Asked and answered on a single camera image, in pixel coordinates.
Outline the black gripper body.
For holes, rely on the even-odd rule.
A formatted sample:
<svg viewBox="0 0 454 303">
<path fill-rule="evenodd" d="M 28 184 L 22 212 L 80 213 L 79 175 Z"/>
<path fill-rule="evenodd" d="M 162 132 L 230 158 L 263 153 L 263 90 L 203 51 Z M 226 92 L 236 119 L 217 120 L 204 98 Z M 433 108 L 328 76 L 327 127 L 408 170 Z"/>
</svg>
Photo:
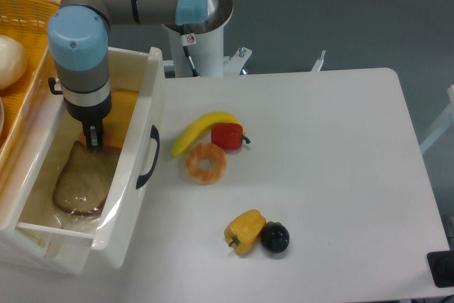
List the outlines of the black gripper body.
<svg viewBox="0 0 454 303">
<path fill-rule="evenodd" d="M 65 99 L 65 104 L 68 113 L 80 121 L 83 127 L 95 126 L 98 129 L 103 126 L 103 119 L 109 114 L 112 107 L 111 99 L 105 99 L 94 106 L 78 106 L 67 99 Z"/>
</svg>

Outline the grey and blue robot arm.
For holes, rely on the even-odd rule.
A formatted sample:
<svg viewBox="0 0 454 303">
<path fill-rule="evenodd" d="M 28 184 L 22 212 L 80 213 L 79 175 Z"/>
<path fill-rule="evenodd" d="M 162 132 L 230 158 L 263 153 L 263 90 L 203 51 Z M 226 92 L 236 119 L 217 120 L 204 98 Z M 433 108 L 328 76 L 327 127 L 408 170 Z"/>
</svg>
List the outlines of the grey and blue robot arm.
<svg viewBox="0 0 454 303">
<path fill-rule="evenodd" d="M 208 0 L 61 0 L 48 23 L 48 48 L 67 111 L 82 124 L 88 149 L 104 147 L 103 120 L 111 110 L 111 26 L 184 26 L 208 17 Z"/>
</svg>

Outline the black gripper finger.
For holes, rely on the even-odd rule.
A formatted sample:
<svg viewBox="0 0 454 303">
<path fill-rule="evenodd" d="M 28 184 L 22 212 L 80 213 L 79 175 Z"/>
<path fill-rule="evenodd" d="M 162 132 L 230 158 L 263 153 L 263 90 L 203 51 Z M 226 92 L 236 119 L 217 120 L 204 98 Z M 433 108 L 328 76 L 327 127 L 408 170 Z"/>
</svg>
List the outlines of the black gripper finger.
<svg viewBox="0 0 454 303">
<path fill-rule="evenodd" d="M 87 149 L 90 151 L 103 150 L 103 134 L 104 130 L 102 128 L 102 125 L 88 127 L 88 133 L 86 134 Z"/>
</svg>

